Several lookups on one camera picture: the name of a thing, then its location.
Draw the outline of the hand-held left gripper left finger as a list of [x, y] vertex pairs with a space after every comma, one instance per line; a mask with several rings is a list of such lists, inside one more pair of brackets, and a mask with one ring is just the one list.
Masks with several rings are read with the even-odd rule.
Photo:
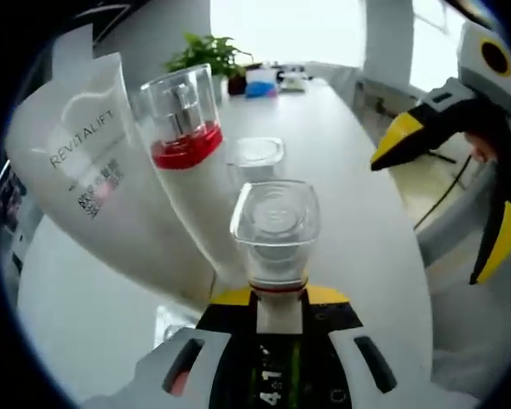
[[210, 301], [199, 328], [181, 328], [135, 368], [135, 408], [210, 408], [222, 358], [231, 341], [255, 327], [252, 291], [226, 291]]

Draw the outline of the person's right hand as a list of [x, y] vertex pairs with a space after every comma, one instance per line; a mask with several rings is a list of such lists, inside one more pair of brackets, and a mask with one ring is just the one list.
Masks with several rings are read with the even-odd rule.
[[498, 161], [497, 151], [486, 137], [473, 132], [466, 132], [465, 140], [471, 146], [470, 156], [475, 161], [482, 164]]

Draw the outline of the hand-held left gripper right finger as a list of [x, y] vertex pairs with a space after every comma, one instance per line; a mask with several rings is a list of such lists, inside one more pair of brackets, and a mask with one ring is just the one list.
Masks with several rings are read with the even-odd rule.
[[411, 346], [363, 325], [340, 292], [303, 293], [302, 408], [427, 408], [429, 375]]

